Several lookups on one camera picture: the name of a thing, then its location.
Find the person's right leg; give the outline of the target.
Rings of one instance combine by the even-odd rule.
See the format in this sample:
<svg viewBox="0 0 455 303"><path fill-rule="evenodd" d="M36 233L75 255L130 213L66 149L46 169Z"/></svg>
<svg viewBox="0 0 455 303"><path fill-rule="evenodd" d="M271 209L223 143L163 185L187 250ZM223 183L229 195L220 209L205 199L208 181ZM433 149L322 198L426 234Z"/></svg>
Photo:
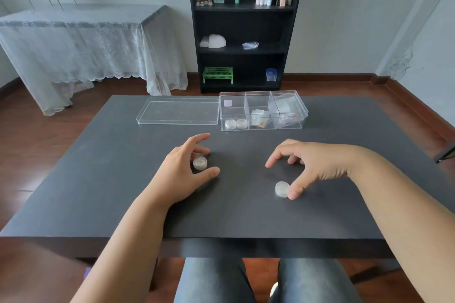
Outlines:
<svg viewBox="0 0 455 303"><path fill-rule="evenodd" d="M362 303L336 259L282 258L269 303Z"/></svg>

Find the white lace tablecloth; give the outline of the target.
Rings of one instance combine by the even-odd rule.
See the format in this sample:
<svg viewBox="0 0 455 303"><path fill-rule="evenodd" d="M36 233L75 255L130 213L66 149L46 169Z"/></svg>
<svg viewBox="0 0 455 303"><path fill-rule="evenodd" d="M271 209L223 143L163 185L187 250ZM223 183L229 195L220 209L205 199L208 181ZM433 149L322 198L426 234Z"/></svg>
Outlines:
<svg viewBox="0 0 455 303"><path fill-rule="evenodd" d="M188 87L164 5L64 4L0 17L0 44L45 116L106 78L138 77L149 95Z"/></svg>

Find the person's right forearm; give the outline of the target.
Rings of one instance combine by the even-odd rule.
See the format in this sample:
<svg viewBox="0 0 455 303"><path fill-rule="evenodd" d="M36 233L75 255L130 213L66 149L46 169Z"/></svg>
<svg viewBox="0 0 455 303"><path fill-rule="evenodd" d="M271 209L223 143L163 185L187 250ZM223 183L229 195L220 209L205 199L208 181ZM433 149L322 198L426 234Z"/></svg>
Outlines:
<svg viewBox="0 0 455 303"><path fill-rule="evenodd" d="M455 303L455 214L383 156L350 146L349 178L425 303Z"/></svg>

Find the person's right hand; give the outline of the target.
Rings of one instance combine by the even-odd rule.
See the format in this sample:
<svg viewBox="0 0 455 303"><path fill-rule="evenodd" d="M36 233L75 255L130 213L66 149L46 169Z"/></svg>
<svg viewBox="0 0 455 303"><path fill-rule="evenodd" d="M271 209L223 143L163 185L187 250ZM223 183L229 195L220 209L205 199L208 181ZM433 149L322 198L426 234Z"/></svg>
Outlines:
<svg viewBox="0 0 455 303"><path fill-rule="evenodd" d="M348 174L354 165L356 147L344 144L305 143L287 139L276 147L265 166L271 168L282 157L288 164L300 162L303 171L314 173L314 183L340 178Z"/></svg>

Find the person's leg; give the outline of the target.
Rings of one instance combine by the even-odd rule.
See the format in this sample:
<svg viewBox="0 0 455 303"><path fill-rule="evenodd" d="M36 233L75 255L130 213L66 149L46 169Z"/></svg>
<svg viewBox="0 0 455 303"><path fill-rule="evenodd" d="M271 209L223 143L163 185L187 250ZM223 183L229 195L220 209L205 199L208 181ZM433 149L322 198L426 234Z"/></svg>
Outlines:
<svg viewBox="0 0 455 303"><path fill-rule="evenodd" d="M186 258L174 303L256 303L241 258Z"/></svg>
<svg viewBox="0 0 455 303"><path fill-rule="evenodd" d="M269 303L362 303L336 259L282 258Z"/></svg>

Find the black bar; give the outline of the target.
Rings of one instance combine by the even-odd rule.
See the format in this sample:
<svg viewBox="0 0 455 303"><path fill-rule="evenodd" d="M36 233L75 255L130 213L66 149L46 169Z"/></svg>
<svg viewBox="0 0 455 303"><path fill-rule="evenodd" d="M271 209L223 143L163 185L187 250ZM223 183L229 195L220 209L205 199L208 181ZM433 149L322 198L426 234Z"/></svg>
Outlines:
<svg viewBox="0 0 455 303"><path fill-rule="evenodd" d="M453 140L446 149L441 151L438 155L436 155L433 159L435 163L440 163L444 160L450 159L451 154L455 152L455 140Z"/></svg>

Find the clear plastic box lid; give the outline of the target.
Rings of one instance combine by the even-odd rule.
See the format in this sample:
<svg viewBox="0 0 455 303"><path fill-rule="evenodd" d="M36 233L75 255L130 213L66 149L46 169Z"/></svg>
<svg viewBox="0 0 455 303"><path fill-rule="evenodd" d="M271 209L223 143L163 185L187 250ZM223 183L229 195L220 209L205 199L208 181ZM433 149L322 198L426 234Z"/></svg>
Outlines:
<svg viewBox="0 0 455 303"><path fill-rule="evenodd" d="M217 125L218 97L150 97L140 110L138 124Z"/></svg>

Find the black bookshelf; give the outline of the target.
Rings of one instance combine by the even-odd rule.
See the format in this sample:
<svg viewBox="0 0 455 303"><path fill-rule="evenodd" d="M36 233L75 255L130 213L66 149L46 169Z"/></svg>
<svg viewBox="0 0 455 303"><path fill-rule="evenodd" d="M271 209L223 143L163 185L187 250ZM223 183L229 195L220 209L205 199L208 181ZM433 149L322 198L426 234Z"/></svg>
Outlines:
<svg viewBox="0 0 455 303"><path fill-rule="evenodd" d="M256 6L254 0L225 0L224 4L195 7L191 15L196 45L196 61L202 94L241 91L280 90L287 61L299 0L284 8ZM225 37L226 47L199 47L203 36ZM243 42L259 42L259 47L246 51ZM233 67L234 83L210 79L202 83L204 67ZM275 68L276 82L266 81L266 69Z"/></svg>

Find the white nail lamp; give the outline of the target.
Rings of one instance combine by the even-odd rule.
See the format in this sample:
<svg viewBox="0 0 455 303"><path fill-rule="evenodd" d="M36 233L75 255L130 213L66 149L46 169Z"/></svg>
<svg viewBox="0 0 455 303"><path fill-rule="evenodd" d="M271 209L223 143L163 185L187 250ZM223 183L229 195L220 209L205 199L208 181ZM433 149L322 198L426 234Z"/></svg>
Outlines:
<svg viewBox="0 0 455 303"><path fill-rule="evenodd" d="M225 37L218 34L210 34L208 37L208 48L219 49L226 47L227 42Z"/></svg>

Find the clear plastic compartment box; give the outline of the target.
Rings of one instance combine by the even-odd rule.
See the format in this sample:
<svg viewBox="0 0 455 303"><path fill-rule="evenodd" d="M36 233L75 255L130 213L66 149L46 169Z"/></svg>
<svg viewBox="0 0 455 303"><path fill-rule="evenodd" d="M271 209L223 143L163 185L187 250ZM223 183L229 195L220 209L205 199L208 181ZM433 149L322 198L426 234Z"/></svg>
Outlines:
<svg viewBox="0 0 455 303"><path fill-rule="evenodd" d="M297 91L219 93L223 132L302 128L308 115Z"/></svg>

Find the green plastic rack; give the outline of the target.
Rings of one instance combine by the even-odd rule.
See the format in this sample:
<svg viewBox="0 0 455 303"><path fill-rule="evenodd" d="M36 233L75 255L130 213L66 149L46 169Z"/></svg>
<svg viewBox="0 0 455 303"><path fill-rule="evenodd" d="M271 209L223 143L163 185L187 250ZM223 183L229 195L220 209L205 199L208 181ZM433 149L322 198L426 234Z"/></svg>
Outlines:
<svg viewBox="0 0 455 303"><path fill-rule="evenodd" d="M234 83L234 68L233 67L204 67L202 73L202 83L206 80L223 79Z"/></svg>

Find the person's left hand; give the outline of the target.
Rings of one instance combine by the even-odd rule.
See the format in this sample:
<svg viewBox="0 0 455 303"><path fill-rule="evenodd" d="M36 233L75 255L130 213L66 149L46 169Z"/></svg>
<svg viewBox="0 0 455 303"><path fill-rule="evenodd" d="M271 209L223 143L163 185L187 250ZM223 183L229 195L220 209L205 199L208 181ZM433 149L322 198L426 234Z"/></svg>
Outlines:
<svg viewBox="0 0 455 303"><path fill-rule="evenodd" d="M144 190L151 201L161 208L169 209L173 204L188 198L201 186L192 185L191 160L199 155L207 156L210 150L200 142L210 134L194 135L183 145L174 148L164 159L155 176Z"/></svg>

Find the clear plastic bags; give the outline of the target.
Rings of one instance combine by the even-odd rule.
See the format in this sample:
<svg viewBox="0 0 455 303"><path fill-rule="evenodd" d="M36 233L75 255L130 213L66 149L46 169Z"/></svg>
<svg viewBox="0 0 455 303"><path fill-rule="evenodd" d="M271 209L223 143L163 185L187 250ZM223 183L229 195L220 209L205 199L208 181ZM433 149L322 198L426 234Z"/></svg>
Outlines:
<svg viewBox="0 0 455 303"><path fill-rule="evenodd" d="M273 98L278 109L277 128L288 127L304 120L305 113L294 93L274 95Z"/></svg>

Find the person's left leg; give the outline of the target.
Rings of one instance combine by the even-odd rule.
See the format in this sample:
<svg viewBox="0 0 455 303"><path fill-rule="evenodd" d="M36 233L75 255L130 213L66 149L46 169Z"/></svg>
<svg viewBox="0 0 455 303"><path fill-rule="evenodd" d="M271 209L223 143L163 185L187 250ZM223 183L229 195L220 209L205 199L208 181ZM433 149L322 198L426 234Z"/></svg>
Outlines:
<svg viewBox="0 0 455 303"><path fill-rule="evenodd" d="M256 303L241 258L186 258L174 303Z"/></svg>

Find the small clear nail sticker packets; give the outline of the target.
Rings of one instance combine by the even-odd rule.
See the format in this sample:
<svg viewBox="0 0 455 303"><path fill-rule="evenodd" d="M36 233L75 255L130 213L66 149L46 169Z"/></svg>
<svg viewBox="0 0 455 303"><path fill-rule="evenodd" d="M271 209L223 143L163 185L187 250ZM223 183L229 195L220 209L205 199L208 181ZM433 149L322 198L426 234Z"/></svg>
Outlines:
<svg viewBox="0 0 455 303"><path fill-rule="evenodd" d="M251 128L266 128L270 122L270 112L267 110L255 109L251 111L249 126Z"/></svg>

